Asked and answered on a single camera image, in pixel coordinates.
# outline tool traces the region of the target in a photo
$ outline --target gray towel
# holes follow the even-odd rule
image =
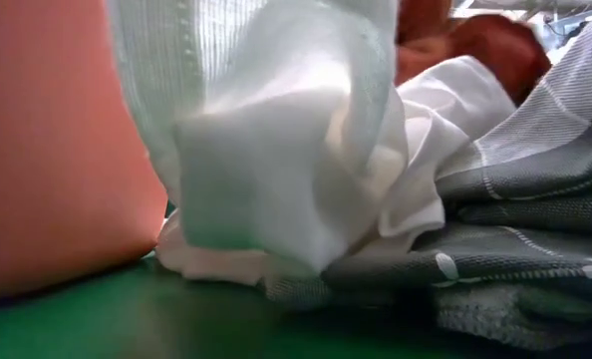
[[[401,288],[430,286],[445,329],[534,350],[592,338],[592,23],[438,188],[447,224],[411,253],[381,239],[319,279],[261,289],[304,310],[387,306]]]

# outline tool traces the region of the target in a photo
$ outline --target orange cushion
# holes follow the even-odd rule
[[[166,196],[103,0],[0,0],[0,297],[148,253]]]

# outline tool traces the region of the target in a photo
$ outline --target gray checkered blanket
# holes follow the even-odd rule
[[[267,279],[261,289],[306,310],[404,305],[401,289],[428,287],[448,330],[533,350],[592,339],[592,23],[437,185],[446,226],[411,253],[376,240],[319,279]]]

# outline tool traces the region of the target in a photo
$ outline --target green table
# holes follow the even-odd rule
[[[375,310],[288,315],[255,290],[187,283],[151,257],[0,303],[0,359],[490,355],[515,357],[515,352],[468,336],[405,329]]]

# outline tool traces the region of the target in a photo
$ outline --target white cloth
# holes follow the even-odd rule
[[[381,144],[387,144],[386,149],[406,147],[408,153],[401,152],[401,156],[410,160],[394,171],[397,175],[393,179],[385,170],[373,172],[373,183],[384,183],[378,190],[383,190],[386,198],[379,219],[374,221],[378,221],[382,237],[404,240],[409,249],[418,235],[444,225],[444,208],[435,186],[439,168],[504,121],[515,108],[492,73],[472,57],[434,66],[402,84],[397,93],[388,107],[388,114],[397,123],[389,126],[403,136],[390,134]],[[276,272],[280,268],[270,265],[269,257],[259,251],[213,251],[190,246],[182,238],[178,216],[173,216],[166,228],[161,232],[157,257],[163,266],[186,278],[253,285],[262,277],[281,275]],[[308,245],[307,241],[299,243]]]

